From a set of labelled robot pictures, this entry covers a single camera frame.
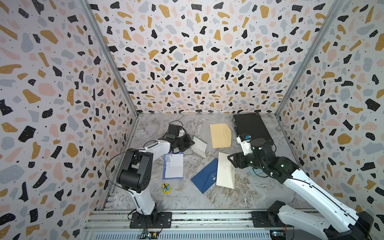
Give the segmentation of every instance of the patterned wall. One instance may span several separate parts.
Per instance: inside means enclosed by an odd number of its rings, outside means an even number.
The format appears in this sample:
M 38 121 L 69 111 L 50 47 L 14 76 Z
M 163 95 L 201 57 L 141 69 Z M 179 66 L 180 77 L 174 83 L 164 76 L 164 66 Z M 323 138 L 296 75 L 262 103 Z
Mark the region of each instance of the patterned wall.
M 80 239 L 132 114 L 77 2 L 0 7 L 0 238 Z
M 303 169 L 384 231 L 384 2 L 346 1 L 280 120 Z
M 139 112 L 274 112 L 332 0 L 90 0 Z

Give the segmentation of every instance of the white envelope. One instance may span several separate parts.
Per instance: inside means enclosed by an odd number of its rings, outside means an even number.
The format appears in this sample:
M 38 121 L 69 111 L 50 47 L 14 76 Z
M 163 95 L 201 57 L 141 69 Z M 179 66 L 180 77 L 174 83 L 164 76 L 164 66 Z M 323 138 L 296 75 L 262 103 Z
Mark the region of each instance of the white envelope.
M 216 185 L 228 188 L 235 188 L 235 167 L 227 159 L 229 154 L 218 153 Z
M 192 147 L 191 147 L 192 152 L 196 153 L 199 156 L 202 156 L 203 158 L 206 158 L 205 150 L 207 149 L 207 144 L 205 142 L 201 141 L 196 136 L 193 136 L 192 141 L 195 142 L 195 144 L 192 145 Z

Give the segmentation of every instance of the cable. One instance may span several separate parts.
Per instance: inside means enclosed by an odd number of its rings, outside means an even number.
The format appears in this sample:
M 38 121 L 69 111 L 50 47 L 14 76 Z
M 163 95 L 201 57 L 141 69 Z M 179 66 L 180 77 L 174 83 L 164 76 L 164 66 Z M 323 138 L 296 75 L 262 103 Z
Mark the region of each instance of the cable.
M 254 167 L 252 168 L 252 170 L 253 170 L 253 172 L 254 172 L 257 176 L 259 176 L 259 177 L 263 177 L 263 176 L 258 175 L 258 174 L 255 172 L 255 168 L 254 168 Z
M 117 185 L 116 183 L 114 183 L 113 181 L 111 181 L 110 178 L 108 177 L 108 174 L 107 174 L 107 167 L 108 167 L 109 163 L 110 163 L 115 157 L 117 157 L 118 155 L 121 155 L 121 154 L 126 153 L 126 152 L 130 152 L 130 151 L 131 151 L 131 150 L 128 150 L 128 151 L 125 151 L 125 152 L 121 152 L 121 153 L 115 155 L 114 157 L 112 157 L 112 158 L 107 162 L 107 165 L 105 165 L 104 172 L 105 172 L 105 176 L 107 177 L 108 181 L 109 181 L 112 185 L 114 185 L 115 187 L 121 188 L 121 189 L 123 189 L 123 190 L 125 190 L 125 191 L 128 191 L 128 192 L 130 192 L 130 193 L 133 195 L 133 192 L 131 192 L 131 191 L 127 190 L 127 189 L 124 189 L 124 188 L 120 187 L 119 185 Z
M 292 238 L 291 238 L 291 240 L 293 240 L 294 238 L 295 238 L 295 227 L 294 226 L 292 226 L 293 227 L 293 236 L 292 236 Z
M 269 225 L 271 225 L 271 226 L 276 226 L 276 225 L 271 224 L 271 223 L 269 222 L 269 219 L 267 219 L 267 223 L 268 223 Z
M 144 147 L 147 143 L 149 143 L 149 142 L 157 142 L 157 140 L 149 140 L 148 142 L 144 143 L 143 147 Z
M 274 170 L 274 169 L 262 169 L 263 170 L 263 172 L 265 173 L 265 174 L 267 174 L 267 175 L 270 175 L 271 173 L 275 176 L 275 177 L 278 177 L 280 174 L 279 174 L 279 172 L 278 171 L 276 171 L 276 170 Z
M 151 240 L 151 239 L 149 238 L 149 233 L 148 233 L 147 219 L 144 218 L 144 220 L 145 220 L 145 227 L 146 227 L 146 229 L 147 229 L 147 233 L 146 233 L 146 234 L 147 234 L 147 237 L 148 237 L 149 240 Z
M 181 126 L 183 126 L 183 123 L 180 122 L 179 120 L 174 120 L 174 121 L 170 122 L 169 124 L 171 124 L 171 123 L 173 123 L 173 122 L 179 122 L 179 123 L 181 123 Z
M 128 216 L 127 216 L 127 217 L 128 217 L 129 220 L 132 220 L 132 218 L 129 218 L 129 215 L 131 215 L 131 213 L 133 213 L 133 212 L 135 212 L 135 211 L 136 211 L 136 209 L 134 209 L 134 210 L 132 210 L 130 213 L 128 213 Z
M 276 144 L 274 142 L 273 142 L 273 145 L 275 146 L 275 151 L 273 153 L 275 153 L 277 150 L 277 147 L 276 147 Z
M 159 219 L 163 224 L 161 225 L 161 230 L 160 230 L 160 232 L 159 232 L 159 234 L 161 233 L 161 231 L 163 230 L 163 227 L 164 227 L 164 222 L 163 222 L 163 220 L 161 220 L 161 219 Z
M 317 191 L 319 191 L 321 194 L 323 194 L 326 198 L 328 198 L 333 204 L 335 204 L 337 207 L 339 207 L 340 210 L 342 210 L 343 212 L 345 212 L 348 216 L 350 216 L 350 218 L 352 218 L 356 223 L 358 223 L 363 229 L 364 231 L 368 234 L 369 236 L 369 239 L 372 240 L 372 237 L 371 235 L 369 234 L 368 230 L 361 224 L 359 223 L 354 217 L 352 217 L 349 213 L 347 213 L 347 211 L 345 211 L 343 208 L 341 208 L 337 203 L 335 203 L 329 196 L 327 196 L 324 192 L 322 192 L 320 189 L 318 189 L 317 187 L 311 185 L 310 183 L 308 182 L 305 182 L 303 180 L 300 180 L 300 179 L 296 179 L 296 178 L 289 178 L 289 177 L 279 177 L 279 178 L 283 178 L 283 179 L 292 179 L 292 180 L 296 180 L 296 181 L 300 181 L 300 182 L 304 182 L 306 184 L 308 184 L 309 186 L 315 188 Z

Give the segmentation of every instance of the metal corner post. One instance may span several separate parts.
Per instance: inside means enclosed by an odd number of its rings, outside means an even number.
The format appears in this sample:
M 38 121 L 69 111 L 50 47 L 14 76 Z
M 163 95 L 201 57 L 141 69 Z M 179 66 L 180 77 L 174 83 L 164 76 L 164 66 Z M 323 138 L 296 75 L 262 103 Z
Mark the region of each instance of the metal corner post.
M 129 106 L 129 109 L 133 114 L 135 115 L 135 118 L 137 118 L 138 113 L 136 111 L 135 105 L 131 100 L 131 96 L 128 93 L 128 90 L 124 84 L 124 81 L 122 80 L 122 77 L 119 73 L 119 70 L 115 64 L 115 62 L 112 59 L 112 56 L 109 52 L 109 48 L 107 44 L 104 41 L 103 33 L 101 32 L 101 29 L 99 28 L 99 25 L 96 23 L 95 16 L 92 13 L 91 7 L 89 6 L 88 0 L 78 0 L 81 10 L 83 11 L 85 18 L 87 19 L 89 23 L 89 27 L 92 30 L 92 32 L 95 35 L 95 38 L 97 42 L 99 43 L 99 46 L 101 48 L 102 53 L 104 54 L 104 57 L 106 58 L 106 61 L 108 65 L 111 67 L 112 74 L 115 76 L 118 85 L 122 91 L 122 94 Z
M 322 40 L 324 39 L 324 36 L 328 32 L 329 28 L 331 27 L 333 20 L 336 18 L 339 10 L 341 9 L 341 6 L 344 4 L 345 0 L 335 0 L 328 12 L 328 15 L 323 22 L 323 26 L 320 28 L 319 33 L 316 35 L 312 45 L 310 46 L 308 53 L 305 55 L 303 59 L 303 63 L 299 67 L 299 70 L 296 72 L 295 77 L 293 78 L 293 81 L 289 85 L 287 92 L 285 93 L 283 100 L 279 104 L 279 107 L 277 108 L 277 111 L 275 113 L 276 117 L 281 114 L 283 111 L 287 101 L 289 100 L 293 90 L 299 83 L 301 76 L 304 74 L 304 71 L 307 69 L 309 63 L 311 62 L 313 56 L 315 55 L 317 49 L 319 48 Z

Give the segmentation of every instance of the wire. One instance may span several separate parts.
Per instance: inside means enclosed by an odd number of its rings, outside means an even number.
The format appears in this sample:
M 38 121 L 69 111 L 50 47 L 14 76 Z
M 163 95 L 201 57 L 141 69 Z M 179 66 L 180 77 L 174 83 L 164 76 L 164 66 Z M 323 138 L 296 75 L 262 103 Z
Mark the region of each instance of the wire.
M 276 225 L 271 224 L 271 223 L 269 222 L 269 219 L 267 219 L 267 223 L 269 223 L 269 225 L 271 225 L 271 226 L 276 226 Z
M 128 216 L 127 216 L 127 217 L 128 217 L 129 220 L 132 220 L 132 218 L 129 218 L 129 215 L 131 215 L 131 213 L 133 213 L 133 212 L 135 212 L 135 211 L 136 211 L 136 209 L 134 209 L 134 210 L 132 210 L 130 213 L 128 213 Z
M 170 122 L 169 124 L 171 124 L 171 123 L 173 123 L 173 122 L 179 122 L 179 123 L 181 123 L 181 126 L 183 126 L 183 123 L 180 122 L 179 120 L 174 120 L 174 121 Z
M 108 181 L 109 181 L 112 185 L 114 185 L 115 187 L 121 188 L 121 189 L 123 189 L 123 190 L 125 190 L 125 191 L 128 191 L 128 192 L 130 192 L 130 193 L 133 195 L 133 192 L 131 192 L 131 191 L 127 190 L 127 189 L 124 189 L 124 188 L 120 187 L 119 185 L 117 185 L 116 183 L 114 183 L 113 181 L 111 181 L 110 178 L 108 177 L 108 174 L 107 174 L 107 167 L 108 167 L 109 163 L 110 163 L 115 157 L 117 157 L 118 155 L 121 155 L 121 154 L 126 153 L 126 152 L 130 152 L 130 151 L 131 151 L 131 150 L 128 150 L 128 151 L 125 151 L 125 152 L 121 152 L 121 153 L 115 155 L 114 157 L 112 157 L 112 158 L 107 162 L 107 165 L 105 165 L 104 172 L 105 172 L 105 176 L 107 177 Z
M 291 238 L 291 240 L 293 240 L 294 238 L 295 238 L 295 227 L 294 226 L 292 226 L 293 227 L 293 236 L 292 236 L 292 238 Z
M 258 220 L 258 221 L 262 221 L 262 220 L 266 220 L 268 219 L 267 217 L 266 218 L 255 218 L 255 220 Z
M 161 230 L 160 230 L 160 232 L 159 232 L 159 234 L 161 233 L 161 231 L 163 230 L 163 227 L 164 227 L 164 222 L 163 222 L 163 220 L 161 220 L 161 219 L 159 219 L 163 224 L 161 225 Z
M 276 147 L 276 144 L 274 142 L 273 142 L 273 145 L 275 146 L 275 151 L 273 153 L 275 153 L 277 150 L 277 147 Z
M 258 174 L 255 172 L 255 168 L 254 168 L 254 167 L 252 168 L 252 170 L 253 170 L 253 172 L 254 172 L 257 176 L 259 176 L 259 177 L 263 177 L 263 176 L 258 175 Z
M 303 180 L 300 180 L 300 179 L 296 179 L 296 178 L 289 178 L 289 177 L 279 177 L 279 178 L 283 178 L 283 179 L 292 179 L 292 180 L 296 180 L 296 181 L 300 181 L 300 182 L 304 182 L 306 184 L 308 184 L 309 186 L 315 188 L 317 191 L 319 191 L 321 194 L 323 194 L 326 198 L 328 198 L 331 202 L 333 202 L 333 204 L 335 204 L 337 207 L 339 207 L 340 210 L 342 210 L 343 212 L 345 212 L 348 216 L 350 216 L 350 218 L 352 218 L 356 223 L 358 223 L 363 229 L 364 231 L 368 234 L 369 236 L 369 239 L 372 240 L 372 237 L 371 235 L 369 234 L 369 231 L 361 224 L 359 223 L 354 217 L 352 217 L 349 213 L 347 213 L 347 211 L 345 211 L 343 208 L 341 208 L 337 203 L 335 203 L 334 200 L 332 200 L 329 196 L 327 196 L 324 192 L 322 192 L 320 189 L 318 189 L 317 187 L 311 185 L 310 183 L 308 182 L 305 182 Z
M 157 140 L 149 140 L 148 142 L 144 143 L 143 147 L 144 147 L 147 143 L 149 143 L 149 142 L 157 142 Z
M 146 233 L 146 235 L 147 235 L 148 239 L 151 240 L 151 239 L 149 238 L 149 233 L 148 233 L 147 219 L 144 218 L 144 220 L 145 220 L 145 227 L 146 227 L 146 229 L 147 229 L 147 233 Z

